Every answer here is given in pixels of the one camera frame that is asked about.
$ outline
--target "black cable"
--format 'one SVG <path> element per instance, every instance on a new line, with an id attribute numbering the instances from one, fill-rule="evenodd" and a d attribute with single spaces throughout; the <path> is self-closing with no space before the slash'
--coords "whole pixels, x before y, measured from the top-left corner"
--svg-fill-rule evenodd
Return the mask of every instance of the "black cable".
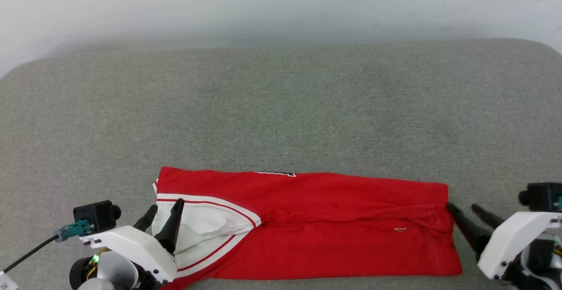
<path id="1" fill-rule="evenodd" d="M 24 261 L 27 258 L 29 258 L 30 256 L 32 256 L 32 254 L 35 254 L 37 252 L 37 250 L 40 250 L 41 248 L 44 248 L 45 245 L 47 245 L 50 242 L 56 240 L 57 238 L 58 238 L 58 235 L 55 235 L 55 236 L 49 238 L 48 240 L 46 240 L 45 242 L 42 242 L 39 246 L 37 246 L 36 248 L 33 248 L 30 252 L 28 252 L 24 256 L 21 256 L 20 259 L 14 261 L 13 264 L 11 264 L 10 266 L 6 267 L 4 270 L 1 270 L 1 271 L 4 272 L 5 274 L 7 274 L 8 271 L 12 270 L 12 268 L 14 268 L 15 266 L 18 266 L 22 261 Z"/>

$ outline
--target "white background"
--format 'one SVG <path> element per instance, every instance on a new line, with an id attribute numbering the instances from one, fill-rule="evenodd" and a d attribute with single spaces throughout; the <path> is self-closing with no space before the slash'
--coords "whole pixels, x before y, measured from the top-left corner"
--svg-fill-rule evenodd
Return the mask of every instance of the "white background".
<path id="1" fill-rule="evenodd" d="M 0 0 L 0 76 L 72 52 L 483 37 L 562 51 L 562 0 Z"/>

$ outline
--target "folded red garment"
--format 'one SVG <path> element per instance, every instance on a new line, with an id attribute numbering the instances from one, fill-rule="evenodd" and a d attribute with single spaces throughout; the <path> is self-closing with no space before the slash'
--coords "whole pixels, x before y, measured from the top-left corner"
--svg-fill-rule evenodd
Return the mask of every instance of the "folded red garment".
<path id="1" fill-rule="evenodd" d="M 444 184 L 163 167 L 155 185 L 159 212 L 153 234 L 175 200 L 185 200 L 177 278 L 166 290 L 183 290 L 204 278 L 462 272 Z"/>

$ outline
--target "red fabric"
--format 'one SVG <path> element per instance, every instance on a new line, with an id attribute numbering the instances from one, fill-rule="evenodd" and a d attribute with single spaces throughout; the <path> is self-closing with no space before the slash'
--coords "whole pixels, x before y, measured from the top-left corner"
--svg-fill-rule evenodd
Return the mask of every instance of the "red fabric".
<path id="1" fill-rule="evenodd" d="M 447 185 L 341 174 L 259 174 L 163 167 L 158 193 L 214 196 L 261 217 L 228 254 L 165 290 L 203 278 L 450 276 L 462 268 Z"/>

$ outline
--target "gray fabric surface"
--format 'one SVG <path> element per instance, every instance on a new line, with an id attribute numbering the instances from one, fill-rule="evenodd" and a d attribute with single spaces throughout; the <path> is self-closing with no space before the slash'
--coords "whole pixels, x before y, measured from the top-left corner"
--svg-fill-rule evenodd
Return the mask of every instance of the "gray fabric surface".
<path id="1" fill-rule="evenodd" d="M 101 52 L 0 80 L 0 266 L 111 199 L 132 224 L 161 166 L 339 172 L 444 182 L 450 200 L 509 216 L 528 182 L 562 180 L 562 58 L 523 40 Z M 464 273 L 202 289 L 496 289 L 458 231 Z M 77 240 L 11 272 L 69 289 Z"/>

